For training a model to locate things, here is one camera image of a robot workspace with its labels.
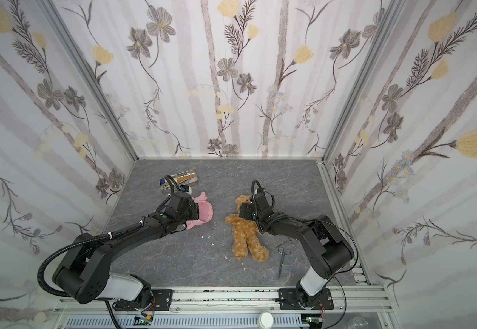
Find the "pink fleece bear hoodie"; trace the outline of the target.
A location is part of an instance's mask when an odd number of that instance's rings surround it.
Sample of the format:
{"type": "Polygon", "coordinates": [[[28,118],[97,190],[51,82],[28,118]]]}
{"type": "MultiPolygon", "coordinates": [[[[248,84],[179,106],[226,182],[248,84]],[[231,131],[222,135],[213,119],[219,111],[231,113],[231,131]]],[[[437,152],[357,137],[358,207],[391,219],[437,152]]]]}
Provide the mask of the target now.
{"type": "Polygon", "coordinates": [[[201,192],[201,194],[198,197],[195,197],[193,200],[198,205],[199,218],[186,222],[187,230],[208,223],[212,220],[214,215],[212,204],[208,201],[208,197],[205,192],[201,192]]]}

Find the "brown teddy bear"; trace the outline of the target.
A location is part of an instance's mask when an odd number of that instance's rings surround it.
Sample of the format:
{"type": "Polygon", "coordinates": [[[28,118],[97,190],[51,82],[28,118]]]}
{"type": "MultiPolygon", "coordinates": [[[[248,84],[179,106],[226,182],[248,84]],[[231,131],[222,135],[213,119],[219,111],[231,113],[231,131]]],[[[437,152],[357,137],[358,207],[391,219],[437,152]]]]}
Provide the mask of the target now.
{"type": "Polygon", "coordinates": [[[232,236],[234,239],[232,253],[234,257],[241,260],[250,254],[255,261],[263,262],[267,260],[269,251],[260,243],[257,237],[259,233],[257,224],[239,216],[241,206],[251,203],[249,196],[240,195],[235,202],[237,204],[237,213],[228,215],[225,218],[225,222],[232,226],[232,236]]]}

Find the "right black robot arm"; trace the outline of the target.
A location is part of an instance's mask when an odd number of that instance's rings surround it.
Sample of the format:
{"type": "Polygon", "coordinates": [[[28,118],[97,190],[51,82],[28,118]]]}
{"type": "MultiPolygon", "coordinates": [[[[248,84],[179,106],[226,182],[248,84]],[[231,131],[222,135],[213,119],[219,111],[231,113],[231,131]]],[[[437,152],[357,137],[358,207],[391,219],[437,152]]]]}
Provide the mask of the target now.
{"type": "Polygon", "coordinates": [[[285,236],[298,241],[310,267],[294,289],[280,289],[278,301],[282,310],[333,309],[324,288],[355,256],[349,234],[343,234],[326,215],[301,219],[274,211],[274,202],[259,189],[252,197],[238,202],[238,216],[256,224],[259,232],[285,236]]]}

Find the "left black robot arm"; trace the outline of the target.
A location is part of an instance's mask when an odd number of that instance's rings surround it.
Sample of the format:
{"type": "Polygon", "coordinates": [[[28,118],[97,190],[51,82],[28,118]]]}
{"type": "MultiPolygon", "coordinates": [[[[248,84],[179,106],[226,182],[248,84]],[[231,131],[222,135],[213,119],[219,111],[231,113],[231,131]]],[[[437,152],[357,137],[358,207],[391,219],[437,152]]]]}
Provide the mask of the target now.
{"type": "Polygon", "coordinates": [[[93,300],[125,300],[141,308],[149,304],[150,288],[136,275],[124,276],[111,271],[111,264],[125,253],[186,229],[200,217],[199,205],[187,192],[175,192],[138,223],[127,228],[91,236],[82,234],[60,250],[64,258],[53,274],[58,294],[72,297],[80,304],[93,300]]]}

